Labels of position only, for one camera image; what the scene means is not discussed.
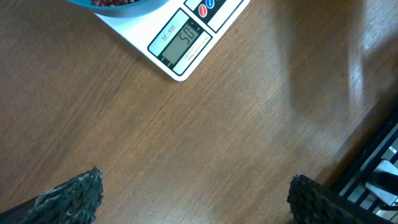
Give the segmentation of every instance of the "bowl of beans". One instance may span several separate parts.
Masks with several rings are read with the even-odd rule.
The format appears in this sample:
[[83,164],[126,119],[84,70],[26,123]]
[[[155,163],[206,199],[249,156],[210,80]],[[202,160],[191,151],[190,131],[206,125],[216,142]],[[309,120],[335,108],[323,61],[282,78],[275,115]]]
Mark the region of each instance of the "bowl of beans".
[[66,0],[109,17],[137,17],[148,14],[168,0]]

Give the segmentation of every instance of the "scale button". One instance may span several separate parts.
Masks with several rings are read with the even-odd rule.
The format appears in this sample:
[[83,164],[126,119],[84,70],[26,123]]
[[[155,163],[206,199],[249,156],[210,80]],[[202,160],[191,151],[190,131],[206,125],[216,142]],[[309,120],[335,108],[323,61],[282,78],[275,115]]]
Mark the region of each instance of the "scale button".
[[204,4],[199,6],[199,16],[202,18],[207,16],[207,7]]
[[206,0],[206,6],[207,6],[207,8],[209,8],[209,9],[213,9],[214,8],[214,5],[215,5],[215,2],[214,2],[215,0]]

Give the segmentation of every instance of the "red button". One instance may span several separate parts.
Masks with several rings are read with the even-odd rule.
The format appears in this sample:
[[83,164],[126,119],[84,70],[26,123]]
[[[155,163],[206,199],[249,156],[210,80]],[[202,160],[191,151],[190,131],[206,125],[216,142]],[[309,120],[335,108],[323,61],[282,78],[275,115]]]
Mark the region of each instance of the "red button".
[[207,16],[207,7],[204,4],[199,6],[199,15],[203,18]]

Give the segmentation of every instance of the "blue button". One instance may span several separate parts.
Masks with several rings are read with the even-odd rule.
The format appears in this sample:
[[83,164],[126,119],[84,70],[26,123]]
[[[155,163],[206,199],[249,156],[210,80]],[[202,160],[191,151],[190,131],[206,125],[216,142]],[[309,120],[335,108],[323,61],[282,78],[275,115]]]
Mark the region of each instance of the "blue button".
[[214,8],[214,4],[215,2],[214,2],[214,0],[206,0],[206,6],[207,6],[207,8],[209,8],[209,9],[213,9]]

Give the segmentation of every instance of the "wood grain surface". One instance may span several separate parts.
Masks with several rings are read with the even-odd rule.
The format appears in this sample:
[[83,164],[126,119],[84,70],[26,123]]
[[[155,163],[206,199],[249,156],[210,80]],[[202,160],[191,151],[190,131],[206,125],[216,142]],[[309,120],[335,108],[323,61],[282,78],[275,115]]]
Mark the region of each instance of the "wood grain surface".
[[177,83],[89,11],[0,1],[0,212],[96,165],[95,223],[289,222],[397,94],[397,7],[252,0]]

